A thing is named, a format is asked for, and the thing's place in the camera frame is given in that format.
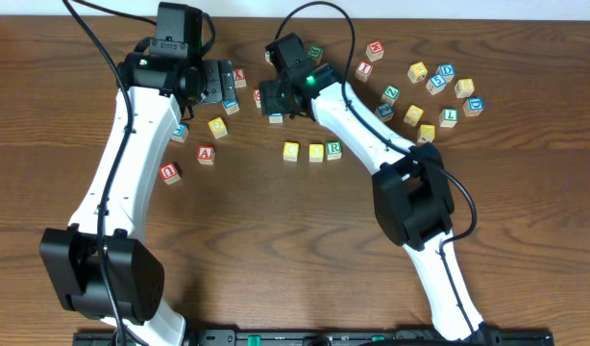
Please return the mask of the blue L block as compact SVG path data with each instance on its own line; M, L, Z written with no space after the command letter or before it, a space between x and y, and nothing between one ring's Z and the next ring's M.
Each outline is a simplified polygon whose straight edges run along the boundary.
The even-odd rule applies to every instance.
M283 115L281 113L273 113L268 116L269 122L271 124L280 124L283 123Z

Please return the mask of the yellow C block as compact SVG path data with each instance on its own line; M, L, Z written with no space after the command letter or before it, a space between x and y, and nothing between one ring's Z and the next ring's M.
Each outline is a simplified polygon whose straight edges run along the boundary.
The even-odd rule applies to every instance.
M297 142L287 141L283 146L283 159L285 161L297 161L300 145Z

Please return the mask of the yellow O block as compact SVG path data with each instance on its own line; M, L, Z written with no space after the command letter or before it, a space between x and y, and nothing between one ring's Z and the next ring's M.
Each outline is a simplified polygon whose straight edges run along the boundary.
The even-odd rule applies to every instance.
M311 143L308 147L308 158L310 162L322 162L325 157L324 145L322 143Z

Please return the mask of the green R block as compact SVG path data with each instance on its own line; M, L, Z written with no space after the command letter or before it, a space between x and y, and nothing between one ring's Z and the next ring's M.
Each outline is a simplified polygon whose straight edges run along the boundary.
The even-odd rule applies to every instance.
M342 145L339 140L328 141L326 143L327 160L339 160L342 157Z

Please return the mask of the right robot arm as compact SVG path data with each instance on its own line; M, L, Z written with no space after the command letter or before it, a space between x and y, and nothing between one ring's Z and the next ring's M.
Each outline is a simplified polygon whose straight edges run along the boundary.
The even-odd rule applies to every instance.
M430 303L432 324L447 340L473 341L483 324L462 278L454 244L452 187L460 182L439 151L397 135L356 96L329 63L316 65L296 34L265 48L276 68L259 85L266 115L305 113L336 135L371 174L383 233L412 260Z

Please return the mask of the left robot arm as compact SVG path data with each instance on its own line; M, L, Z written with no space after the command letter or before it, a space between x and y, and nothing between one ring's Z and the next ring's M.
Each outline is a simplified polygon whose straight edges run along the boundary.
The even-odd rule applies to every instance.
M119 345L181 345L185 318L163 299L164 270L145 245L150 197L185 114L235 98L234 69L209 58L209 15L162 2L155 33L123 62L111 133L92 183L63 230L47 229L39 253L61 306L111 324Z

